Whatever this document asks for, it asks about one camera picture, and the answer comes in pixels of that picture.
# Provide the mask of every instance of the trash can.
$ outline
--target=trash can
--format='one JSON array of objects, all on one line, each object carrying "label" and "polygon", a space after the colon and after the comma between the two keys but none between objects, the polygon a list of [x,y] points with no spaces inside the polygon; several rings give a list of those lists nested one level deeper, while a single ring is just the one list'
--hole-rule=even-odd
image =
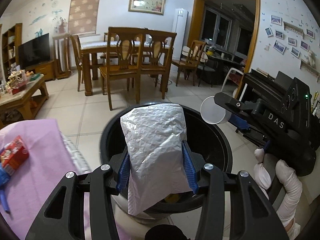
[{"label": "trash can", "polygon": [[[159,103],[147,103],[129,107],[110,120],[100,139],[102,164],[108,163],[113,155],[122,153],[126,146],[120,117],[136,107],[154,104]],[[226,136],[220,128],[217,125],[207,124],[198,111],[186,106],[182,106],[182,108],[187,126],[187,142],[191,151],[201,154],[206,162],[214,164],[222,171],[231,172],[232,151]],[[120,194],[128,199],[128,188],[126,187]],[[203,200],[203,195],[194,195],[192,191],[181,193],[177,203],[166,203],[162,200],[148,208],[145,213],[172,214],[187,212],[201,207]]]}]

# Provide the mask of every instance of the white glove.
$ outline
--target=white glove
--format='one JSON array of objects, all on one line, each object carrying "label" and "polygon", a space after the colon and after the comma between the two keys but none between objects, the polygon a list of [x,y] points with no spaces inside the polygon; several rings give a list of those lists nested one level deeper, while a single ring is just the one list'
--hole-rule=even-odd
[{"label": "white glove", "polygon": [[[258,164],[256,164],[253,169],[254,180],[267,196],[266,190],[271,186],[271,178],[267,170],[263,167],[264,150],[256,149],[254,155],[258,161]],[[276,176],[286,190],[284,199],[277,210],[277,215],[284,227],[293,221],[293,225],[288,228],[287,233],[290,239],[294,239],[300,233],[300,225],[295,223],[294,215],[301,197],[302,183],[298,179],[295,170],[290,168],[283,160],[279,160],[276,164]]]}]

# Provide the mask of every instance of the white cup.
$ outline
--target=white cup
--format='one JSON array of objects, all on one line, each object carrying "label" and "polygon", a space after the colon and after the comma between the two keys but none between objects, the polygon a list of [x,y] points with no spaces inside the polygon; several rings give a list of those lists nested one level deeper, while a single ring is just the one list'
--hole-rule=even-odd
[{"label": "white cup", "polygon": [[229,111],[215,103],[214,97],[208,97],[202,102],[200,113],[202,119],[209,124],[226,123],[231,117]]}]

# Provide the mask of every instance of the framed painting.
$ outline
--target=framed painting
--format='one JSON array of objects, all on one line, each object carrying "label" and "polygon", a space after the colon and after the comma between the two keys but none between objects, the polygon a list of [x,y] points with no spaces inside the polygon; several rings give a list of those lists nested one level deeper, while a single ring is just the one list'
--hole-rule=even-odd
[{"label": "framed painting", "polygon": [[129,12],[164,14],[165,0],[130,0]]}]

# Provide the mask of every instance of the white tower air conditioner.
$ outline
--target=white tower air conditioner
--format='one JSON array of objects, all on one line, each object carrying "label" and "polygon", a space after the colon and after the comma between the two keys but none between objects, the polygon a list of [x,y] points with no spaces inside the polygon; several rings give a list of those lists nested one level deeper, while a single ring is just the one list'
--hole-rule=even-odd
[{"label": "white tower air conditioner", "polygon": [[172,32],[177,33],[177,37],[174,41],[173,59],[180,59],[184,33],[186,31],[186,24],[188,18],[188,11],[185,9],[176,9],[173,20]]}]

